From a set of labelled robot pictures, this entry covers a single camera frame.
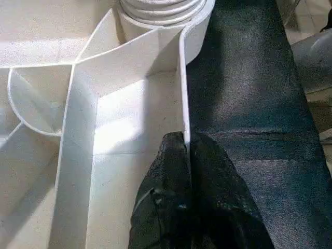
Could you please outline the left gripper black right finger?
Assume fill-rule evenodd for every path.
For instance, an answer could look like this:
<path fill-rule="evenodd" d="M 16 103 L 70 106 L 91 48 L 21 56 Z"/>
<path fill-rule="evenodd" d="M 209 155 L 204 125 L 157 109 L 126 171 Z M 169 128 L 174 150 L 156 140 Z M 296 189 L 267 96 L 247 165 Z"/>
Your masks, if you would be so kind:
<path fill-rule="evenodd" d="M 196 134 L 190 144 L 192 190 L 201 233 L 212 248 L 273 248 L 259 209 L 225 150 Z"/>

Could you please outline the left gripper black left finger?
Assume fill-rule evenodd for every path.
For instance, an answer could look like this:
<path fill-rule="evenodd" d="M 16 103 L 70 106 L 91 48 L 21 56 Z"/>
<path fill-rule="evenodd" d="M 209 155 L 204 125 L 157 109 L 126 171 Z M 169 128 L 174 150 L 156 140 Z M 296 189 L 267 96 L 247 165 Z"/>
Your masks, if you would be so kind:
<path fill-rule="evenodd" d="M 191 248 L 191 176 L 182 132 L 162 138 L 137 191 L 129 248 Z"/>

